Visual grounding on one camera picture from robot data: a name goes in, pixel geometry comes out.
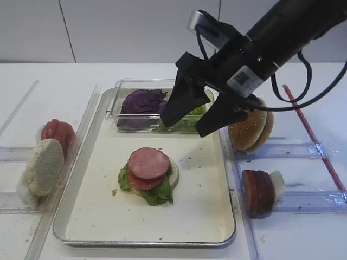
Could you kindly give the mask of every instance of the metal tray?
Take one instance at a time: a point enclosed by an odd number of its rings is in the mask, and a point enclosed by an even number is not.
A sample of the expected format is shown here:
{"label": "metal tray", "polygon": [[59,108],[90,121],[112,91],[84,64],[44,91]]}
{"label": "metal tray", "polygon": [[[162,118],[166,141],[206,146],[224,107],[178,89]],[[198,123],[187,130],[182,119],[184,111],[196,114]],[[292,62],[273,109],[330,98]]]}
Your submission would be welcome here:
{"label": "metal tray", "polygon": [[[102,96],[60,201],[54,236],[71,246],[219,248],[230,244],[236,222],[219,132],[205,138],[118,132],[107,116],[116,92],[110,89]],[[180,181],[173,191],[173,205],[148,206],[143,198],[120,190],[119,170],[140,147],[162,148],[178,165]]]}

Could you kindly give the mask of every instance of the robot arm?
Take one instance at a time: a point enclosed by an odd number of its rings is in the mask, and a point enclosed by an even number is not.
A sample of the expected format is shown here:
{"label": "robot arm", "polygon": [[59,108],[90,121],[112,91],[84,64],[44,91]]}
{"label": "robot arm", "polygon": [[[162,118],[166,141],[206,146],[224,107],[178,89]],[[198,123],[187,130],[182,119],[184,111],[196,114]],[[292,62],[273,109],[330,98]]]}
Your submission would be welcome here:
{"label": "robot arm", "polygon": [[[243,36],[205,11],[193,13],[187,28],[197,35],[204,60],[184,53],[176,62],[175,86],[161,114],[164,125],[172,126],[210,102],[205,86],[218,91],[219,96],[196,124],[202,137],[247,119],[247,109],[285,111],[259,107],[252,92],[311,40],[345,20],[346,0],[279,0]],[[211,58],[204,53],[202,40],[216,49]]]}

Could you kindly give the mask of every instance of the white wall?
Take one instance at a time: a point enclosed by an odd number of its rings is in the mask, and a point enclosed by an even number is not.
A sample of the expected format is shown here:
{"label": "white wall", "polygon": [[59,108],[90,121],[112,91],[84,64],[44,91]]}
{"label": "white wall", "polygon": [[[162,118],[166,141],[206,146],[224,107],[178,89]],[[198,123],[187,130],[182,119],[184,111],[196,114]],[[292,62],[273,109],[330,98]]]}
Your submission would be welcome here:
{"label": "white wall", "polygon": [[6,62],[74,62],[58,0],[0,0]]}
{"label": "white wall", "polygon": [[[221,21],[245,33],[276,2],[61,0],[61,5],[77,62],[171,63],[185,51],[201,56],[185,28],[193,10],[215,17],[220,11]],[[303,52],[309,61],[347,60],[347,22]],[[0,0],[0,62],[74,62],[59,0]]]}

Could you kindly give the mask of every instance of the purple cabbage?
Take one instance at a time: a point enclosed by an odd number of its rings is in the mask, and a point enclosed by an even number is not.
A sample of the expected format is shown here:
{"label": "purple cabbage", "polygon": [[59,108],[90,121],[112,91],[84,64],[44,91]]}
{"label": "purple cabbage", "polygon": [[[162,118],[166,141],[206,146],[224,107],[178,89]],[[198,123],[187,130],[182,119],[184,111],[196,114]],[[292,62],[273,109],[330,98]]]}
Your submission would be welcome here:
{"label": "purple cabbage", "polygon": [[[121,114],[161,114],[166,101],[166,93],[160,89],[144,90],[138,89],[131,93],[123,101]],[[124,131],[138,131],[146,129],[158,122],[159,119],[126,119],[121,118],[117,122],[117,127]]]}

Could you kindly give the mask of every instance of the barcode label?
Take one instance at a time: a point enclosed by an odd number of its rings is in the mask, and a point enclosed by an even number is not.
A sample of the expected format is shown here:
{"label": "barcode label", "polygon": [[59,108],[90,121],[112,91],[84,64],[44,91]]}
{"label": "barcode label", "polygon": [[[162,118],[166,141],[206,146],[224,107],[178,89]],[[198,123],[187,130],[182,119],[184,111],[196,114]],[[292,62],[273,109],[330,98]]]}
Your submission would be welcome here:
{"label": "barcode label", "polygon": [[227,81],[227,84],[238,94],[246,98],[251,95],[258,86],[263,84],[263,82],[264,80],[259,78],[250,68],[242,66],[241,69]]}

